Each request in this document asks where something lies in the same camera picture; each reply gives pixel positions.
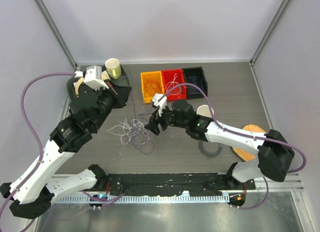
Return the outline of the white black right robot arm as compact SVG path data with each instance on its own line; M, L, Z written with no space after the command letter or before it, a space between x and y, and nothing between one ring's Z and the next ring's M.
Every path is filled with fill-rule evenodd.
M286 146L279 131L256 133L219 125L211 117L213 110L208 105L194 109L186 100L177 100L168 107L165 98L153 99L152 106L155 112L145 127L156 135L168 126L179 127L195 140L228 145L255 156L252 160L230 166L225 178L230 189L236 190L244 182L259 177L276 182L285 180L295 154Z

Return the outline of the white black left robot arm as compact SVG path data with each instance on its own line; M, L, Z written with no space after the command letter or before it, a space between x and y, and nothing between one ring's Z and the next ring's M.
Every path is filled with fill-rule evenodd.
M100 192L106 187L108 177L97 164L60 182L49 182L52 175L92 139L113 109L126 106L132 87L117 85L108 79L104 82L107 88L97 90L76 82L78 88L68 92L70 115L52 131L42 154L19 179L1 185L2 196L12 200L9 209L13 216L32 220L63 197L87 189Z

